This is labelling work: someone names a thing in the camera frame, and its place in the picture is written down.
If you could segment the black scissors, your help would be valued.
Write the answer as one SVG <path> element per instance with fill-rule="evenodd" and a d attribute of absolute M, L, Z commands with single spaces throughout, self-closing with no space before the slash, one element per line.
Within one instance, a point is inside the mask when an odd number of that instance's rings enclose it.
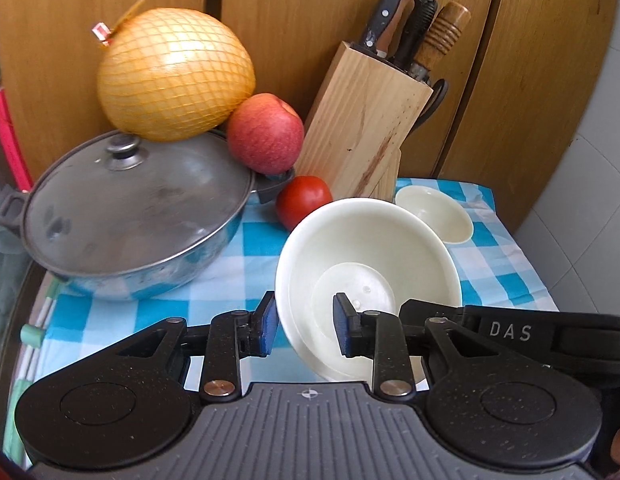
<path fill-rule="evenodd" d="M 449 84 L 444 78 L 438 79 L 432 85 L 432 95 L 426 102 L 424 110 L 421 111 L 420 116 L 416 118 L 416 121 L 414 122 L 411 130 L 409 131 L 408 136 L 414 133 L 418 128 L 421 128 L 421 126 L 424 125 L 425 122 L 428 122 L 429 118 L 431 118 L 432 115 L 436 113 L 436 111 L 440 107 L 441 102 L 446 97 L 448 89 Z"/>

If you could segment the red tomato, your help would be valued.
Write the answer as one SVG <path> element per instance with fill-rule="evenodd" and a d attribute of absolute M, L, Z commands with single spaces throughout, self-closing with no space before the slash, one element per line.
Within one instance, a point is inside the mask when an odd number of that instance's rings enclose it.
<path fill-rule="evenodd" d="M 327 184 L 315 176 L 294 177 L 275 201 L 278 220 L 289 231 L 312 211 L 331 203 L 333 195 Z"/>

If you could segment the white green chopsticks bundle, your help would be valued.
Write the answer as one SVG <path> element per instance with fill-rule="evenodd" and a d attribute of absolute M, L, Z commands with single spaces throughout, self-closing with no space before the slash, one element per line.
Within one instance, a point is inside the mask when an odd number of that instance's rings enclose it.
<path fill-rule="evenodd" d="M 7 415 L 3 437 L 3 452 L 19 466 L 28 466 L 22 439 L 15 424 L 16 404 L 24 391 L 34 382 L 46 329 L 50 325 L 53 309 L 62 283 L 52 274 L 45 273 L 33 300 L 28 321 L 20 326 L 19 352 L 10 396 L 7 401 Z"/>

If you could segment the blue white checkered tablecloth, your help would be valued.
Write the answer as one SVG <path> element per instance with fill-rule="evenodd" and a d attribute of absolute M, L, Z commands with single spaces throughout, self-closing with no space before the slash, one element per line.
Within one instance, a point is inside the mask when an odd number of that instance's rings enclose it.
<path fill-rule="evenodd" d="M 474 224 L 472 238 L 449 246 L 464 304 L 553 311 L 549 291 L 496 215 L 490 188 L 424 179 L 456 200 Z M 250 200 L 232 242 L 190 284 L 150 299 L 103 301 L 62 284 L 46 329 L 34 381 L 168 316 L 204 325 L 227 310 L 252 310 L 274 286 L 287 233 L 271 204 Z"/>

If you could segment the black handled knife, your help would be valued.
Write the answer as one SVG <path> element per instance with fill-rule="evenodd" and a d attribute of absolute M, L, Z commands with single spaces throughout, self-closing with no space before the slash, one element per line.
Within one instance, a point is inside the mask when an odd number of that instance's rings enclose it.
<path fill-rule="evenodd" d="M 379 58 L 386 58 L 402 14 L 412 1 L 378 0 L 363 29 L 358 45 Z"/>

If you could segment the brown wooden handled knife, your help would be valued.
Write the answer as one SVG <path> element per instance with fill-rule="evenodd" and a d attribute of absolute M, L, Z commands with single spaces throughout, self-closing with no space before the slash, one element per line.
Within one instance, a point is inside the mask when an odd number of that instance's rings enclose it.
<path fill-rule="evenodd" d="M 461 3 L 450 1 L 438 13 L 414 55 L 408 74 L 425 81 L 429 73 L 456 45 L 472 14 Z"/>

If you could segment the cream bowl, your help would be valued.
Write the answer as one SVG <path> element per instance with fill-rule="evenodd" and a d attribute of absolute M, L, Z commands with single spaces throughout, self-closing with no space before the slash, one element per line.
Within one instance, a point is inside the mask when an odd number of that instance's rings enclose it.
<path fill-rule="evenodd" d="M 367 382 L 372 362 L 340 352 L 333 298 L 359 311 L 398 314 L 410 299 L 459 307 L 462 289 L 447 247 L 422 220 L 374 198 L 313 211 L 289 234 L 275 273 L 278 319 L 290 345 L 329 382 Z"/>
<path fill-rule="evenodd" d="M 399 190 L 395 204 L 425 222 L 446 244 L 463 244 L 474 234 L 470 215 L 453 198 L 436 188 L 408 185 Z"/>

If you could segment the red flat box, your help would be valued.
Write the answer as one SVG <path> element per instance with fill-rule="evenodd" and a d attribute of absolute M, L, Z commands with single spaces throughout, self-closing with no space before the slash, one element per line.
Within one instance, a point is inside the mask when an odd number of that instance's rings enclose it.
<path fill-rule="evenodd" d="M 26 166 L 25 159 L 22 157 L 22 151 L 18 144 L 3 88 L 0 88 L 0 143 L 7 165 L 10 167 L 16 182 L 16 188 L 19 191 L 29 192 L 32 189 L 33 180 Z"/>

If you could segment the wooden knife block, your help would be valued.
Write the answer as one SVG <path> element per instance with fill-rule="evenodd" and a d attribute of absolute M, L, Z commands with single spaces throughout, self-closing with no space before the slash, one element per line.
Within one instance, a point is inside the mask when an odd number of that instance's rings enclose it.
<path fill-rule="evenodd" d="M 322 179 L 335 200 L 395 194 L 401 144 L 432 88 L 342 42 L 319 88 L 295 164 Z"/>

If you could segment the red apple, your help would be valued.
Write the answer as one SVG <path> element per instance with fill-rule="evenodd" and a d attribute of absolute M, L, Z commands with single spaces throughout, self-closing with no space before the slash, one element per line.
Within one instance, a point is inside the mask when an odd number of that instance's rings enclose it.
<path fill-rule="evenodd" d="M 294 166 L 304 143 L 304 123 L 293 107 L 272 93 L 240 104 L 226 127 L 231 154 L 260 174 L 282 174 Z"/>

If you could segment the yellow netted pomelo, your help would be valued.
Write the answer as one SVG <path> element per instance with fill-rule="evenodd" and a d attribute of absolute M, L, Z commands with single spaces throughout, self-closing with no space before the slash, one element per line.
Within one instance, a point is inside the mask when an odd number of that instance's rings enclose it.
<path fill-rule="evenodd" d="M 172 142 L 225 122 L 256 88 L 252 59 L 232 29 L 187 8 L 133 6 L 92 34 L 103 46 L 96 94 L 108 120 L 145 140 Z"/>

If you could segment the wooden cabinet doors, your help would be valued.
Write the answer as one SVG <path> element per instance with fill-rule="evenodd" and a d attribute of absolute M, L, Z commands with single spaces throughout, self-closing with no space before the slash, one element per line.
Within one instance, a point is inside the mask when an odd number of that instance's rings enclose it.
<path fill-rule="evenodd" d="M 456 1 L 472 14 L 435 67 L 449 93 L 402 148 L 408 177 L 493 190 L 516 230 L 550 180 L 587 106 L 610 42 L 617 0 Z M 92 28 L 135 0 L 0 0 L 0 77 L 31 177 L 107 131 Z M 252 57 L 257 88 L 305 115 L 337 47 L 356 40 L 376 0 L 148 0 L 220 18 Z"/>

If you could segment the steel pot with lid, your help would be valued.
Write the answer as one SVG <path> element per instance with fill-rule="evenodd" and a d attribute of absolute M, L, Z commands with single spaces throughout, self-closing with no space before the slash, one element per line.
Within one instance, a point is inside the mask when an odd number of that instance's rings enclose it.
<path fill-rule="evenodd" d="M 8 194 L 0 226 L 76 292 L 150 298 L 194 280 L 230 244 L 248 200 L 274 200 L 293 176 L 257 174 L 214 130 L 167 143 L 112 131 L 68 152 L 30 192 Z"/>

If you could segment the frosted glass panel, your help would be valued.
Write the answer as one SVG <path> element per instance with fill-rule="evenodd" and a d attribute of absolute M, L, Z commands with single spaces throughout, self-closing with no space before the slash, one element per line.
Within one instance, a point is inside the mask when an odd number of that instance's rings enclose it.
<path fill-rule="evenodd" d="M 0 157 L 0 206 L 14 189 L 14 179 Z M 30 318 L 41 278 L 19 238 L 0 226 L 0 444 L 22 354 L 20 326 Z"/>

